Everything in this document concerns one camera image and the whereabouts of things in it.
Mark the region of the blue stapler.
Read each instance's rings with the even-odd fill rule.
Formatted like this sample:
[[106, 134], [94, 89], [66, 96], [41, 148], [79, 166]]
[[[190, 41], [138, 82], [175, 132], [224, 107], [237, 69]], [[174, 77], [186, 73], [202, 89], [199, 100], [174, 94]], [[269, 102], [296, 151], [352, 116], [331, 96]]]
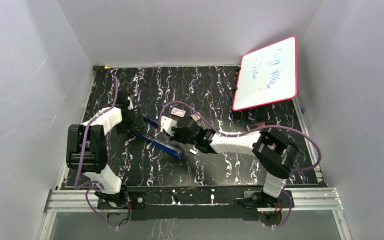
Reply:
[[148, 122], [149, 124], [152, 124], [155, 127], [159, 127], [159, 120], [157, 118], [152, 117], [151, 115], [149, 115], [145, 112], [142, 113], [142, 116], [143, 116], [144, 120], [146, 122]]
[[153, 146], [159, 148], [160, 150], [166, 152], [167, 154], [174, 156], [176, 158], [181, 158], [184, 155], [184, 152], [173, 145], [168, 144], [167, 142], [163, 142], [156, 137], [149, 135], [148, 133], [142, 132], [138, 129], [134, 129], [130, 131], [131, 134], [133, 134], [136, 137], [139, 137]]

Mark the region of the red white staple box sleeve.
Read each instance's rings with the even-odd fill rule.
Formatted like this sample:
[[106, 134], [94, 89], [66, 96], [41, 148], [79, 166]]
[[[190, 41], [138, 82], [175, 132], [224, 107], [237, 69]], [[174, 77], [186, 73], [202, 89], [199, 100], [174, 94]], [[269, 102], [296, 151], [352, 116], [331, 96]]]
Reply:
[[179, 118], [183, 118], [186, 115], [186, 111], [177, 107], [173, 107], [170, 114]]

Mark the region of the small white staple strip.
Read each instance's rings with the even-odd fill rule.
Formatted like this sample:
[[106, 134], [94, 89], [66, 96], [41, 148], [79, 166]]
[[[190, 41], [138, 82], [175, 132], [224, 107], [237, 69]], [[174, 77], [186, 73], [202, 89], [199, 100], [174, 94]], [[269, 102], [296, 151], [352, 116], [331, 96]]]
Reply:
[[195, 150], [193, 150], [193, 149], [190, 149], [189, 152], [190, 152], [191, 154], [193, 154], [193, 155], [197, 155], [197, 152], [196, 152]]

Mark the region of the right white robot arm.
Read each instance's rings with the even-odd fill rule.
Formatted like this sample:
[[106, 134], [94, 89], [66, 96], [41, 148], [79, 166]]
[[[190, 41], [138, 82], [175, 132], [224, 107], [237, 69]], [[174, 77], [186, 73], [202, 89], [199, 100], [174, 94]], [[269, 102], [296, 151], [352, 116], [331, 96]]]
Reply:
[[295, 143], [271, 128], [250, 133], [225, 132], [203, 128], [195, 117], [188, 116], [178, 121], [163, 117], [161, 129], [170, 140], [193, 145], [204, 154], [255, 156], [267, 171], [261, 199], [268, 207], [275, 207], [281, 201], [281, 191], [299, 154]]

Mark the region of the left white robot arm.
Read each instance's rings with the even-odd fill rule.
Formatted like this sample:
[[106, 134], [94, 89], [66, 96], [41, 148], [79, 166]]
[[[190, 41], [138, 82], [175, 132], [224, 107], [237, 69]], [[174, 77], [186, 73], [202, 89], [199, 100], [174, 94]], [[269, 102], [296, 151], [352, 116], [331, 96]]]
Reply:
[[142, 111], [134, 107], [129, 93], [119, 91], [110, 107], [101, 109], [93, 118], [68, 128], [66, 165], [97, 183], [103, 194], [110, 195], [110, 202], [117, 208], [129, 203], [129, 194], [122, 190], [123, 181], [108, 165], [106, 135], [115, 129], [127, 134], [145, 127]]

